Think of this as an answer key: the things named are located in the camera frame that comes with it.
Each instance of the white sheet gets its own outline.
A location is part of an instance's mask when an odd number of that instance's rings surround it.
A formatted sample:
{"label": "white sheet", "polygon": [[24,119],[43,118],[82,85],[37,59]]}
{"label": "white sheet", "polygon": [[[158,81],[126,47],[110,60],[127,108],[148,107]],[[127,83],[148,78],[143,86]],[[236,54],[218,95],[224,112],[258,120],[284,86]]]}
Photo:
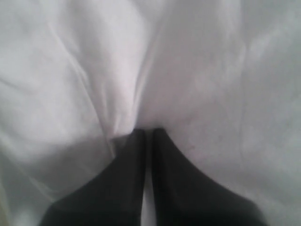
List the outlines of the white sheet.
{"label": "white sheet", "polygon": [[300,0],[2,0],[11,224],[101,172],[112,138],[162,126],[272,226],[301,225],[300,17]]}

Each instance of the white fabric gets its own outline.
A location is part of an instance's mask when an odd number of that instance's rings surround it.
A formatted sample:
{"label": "white fabric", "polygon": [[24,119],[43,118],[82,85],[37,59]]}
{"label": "white fabric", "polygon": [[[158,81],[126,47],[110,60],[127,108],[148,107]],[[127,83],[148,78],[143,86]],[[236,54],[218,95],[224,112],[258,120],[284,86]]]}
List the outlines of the white fabric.
{"label": "white fabric", "polygon": [[272,226],[301,225],[300,58],[301,0],[2,0],[11,225],[37,225],[134,127],[166,128]]}

